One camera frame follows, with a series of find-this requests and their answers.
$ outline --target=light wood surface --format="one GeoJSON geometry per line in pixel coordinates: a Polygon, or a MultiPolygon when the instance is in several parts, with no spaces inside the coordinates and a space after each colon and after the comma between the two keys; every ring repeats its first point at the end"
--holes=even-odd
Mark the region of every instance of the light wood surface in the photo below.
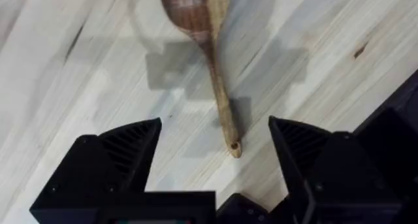
{"type": "Polygon", "coordinates": [[[76,137],[154,117],[148,191],[273,208],[286,188],[268,116],[356,128],[418,68],[417,1],[230,0],[219,54],[245,132],[234,159],[204,57],[161,0],[0,0],[0,222],[35,223],[28,208],[76,137]]]}

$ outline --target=black plastic part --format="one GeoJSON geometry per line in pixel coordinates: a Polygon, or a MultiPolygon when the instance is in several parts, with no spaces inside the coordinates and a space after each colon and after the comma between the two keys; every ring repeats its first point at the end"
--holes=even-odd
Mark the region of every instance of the black plastic part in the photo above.
{"type": "Polygon", "coordinates": [[[402,200],[355,135],[274,117],[269,126],[297,223],[392,223],[398,215],[402,200]]]}
{"type": "Polygon", "coordinates": [[[360,133],[382,112],[391,109],[418,133],[418,71],[415,71],[385,102],[383,102],[362,124],[354,134],[360,133]]]}
{"type": "Polygon", "coordinates": [[[214,192],[144,192],[160,131],[156,119],[79,137],[30,212],[40,224],[132,219],[214,223],[214,192]]]}
{"type": "Polygon", "coordinates": [[[305,182],[306,177],[331,133],[312,125],[273,116],[268,124],[289,191],[289,203],[296,220],[302,223],[305,214],[312,212],[309,211],[312,191],[305,182]]]}
{"type": "Polygon", "coordinates": [[[217,211],[217,224],[258,224],[265,223],[268,212],[263,207],[235,193],[217,211]]]}

